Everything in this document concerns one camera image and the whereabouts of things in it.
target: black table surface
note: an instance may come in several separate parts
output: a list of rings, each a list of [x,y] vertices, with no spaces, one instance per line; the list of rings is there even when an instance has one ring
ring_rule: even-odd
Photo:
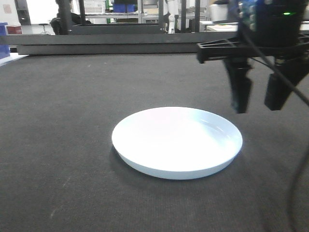
[[[271,71],[253,66],[240,115],[222,62],[199,64],[195,54],[38,56],[0,67],[0,231],[290,231],[286,194],[308,146],[309,110],[294,94],[268,110]],[[309,79],[299,88],[308,95]],[[162,106],[225,117],[241,131],[242,150],[196,180],[139,173],[113,148],[112,131]],[[309,231],[308,177],[306,169],[295,191],[300,232]]]

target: wall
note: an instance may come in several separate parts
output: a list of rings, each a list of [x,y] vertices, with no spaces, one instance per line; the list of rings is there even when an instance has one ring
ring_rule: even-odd
[[[55,0],[27,0],[27,4],[32,24],[49,23],[58,13]]]
[[[5,13],[4,5],[9,5],[10,13]],[[14,0],[0,0],[0,22],[7,22],[9,25],[20,25]]]

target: black wire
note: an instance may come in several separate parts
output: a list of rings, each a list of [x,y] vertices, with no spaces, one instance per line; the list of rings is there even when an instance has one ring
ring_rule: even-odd
[[[296,172],[293,175],[292,181],[289,186],[289,191],[287,194],[287,215],[289,219],[289,225],[293,232],[297,232],[296,229],[296,219],[294,217],[293,213],[293,204],[294,204],[294,198],[295,198],[295,191],[297,188],[298,181],[301,179],[301,176],[308,165],[309,162],[309,146],[307,148],[307,151],[301,161],[299,162],[299,165],[296,169]]]
[[[286,78],[263,54],[263,52],[260,51],[260,49],[252,42],[252,40],[249,38],[249,36],[242,32],[245,40],[247,43],[252,47],[252,49],[263,59],[263,61],[267,64],[269,68],[271,68],[277,76],[309,107],[309,99],[298,89],[296,88],[288,78]]]
[[[242,32],[244,39],[247,43],[252,47],[252,49],[263,59],[265,64],[272,69],[275,74],[307,105],[309,106],[309,99],[298,90],[268,59],[267,57],[260,51],[260,49],[252,42],[252,40],[248,37],[245,32]],[[286,211],[289,220],[289,226],[293,232],[297,232],[296,228],[296,219],[293,213],[293,204],[295,201],[295,191],[297,188],[298,182],[301,180],[301,176],[309,162],[309,146],[307,151],[305,152],[303,158],[300,160],[298,167],[295,170],[293,178],[291,180],[290,186],[287,192],[287,204]]]
[[[263,64],[263,65],[269,67],[267,64],[265,64],[265,63],[259,61],[258,59],[255,59],[255,58],[252,58],[252,57],[250,57],[250,59],[253,59],[253,60],[255,60],[256,62],[259,62],[259,63],[261,63],[261,64]]]

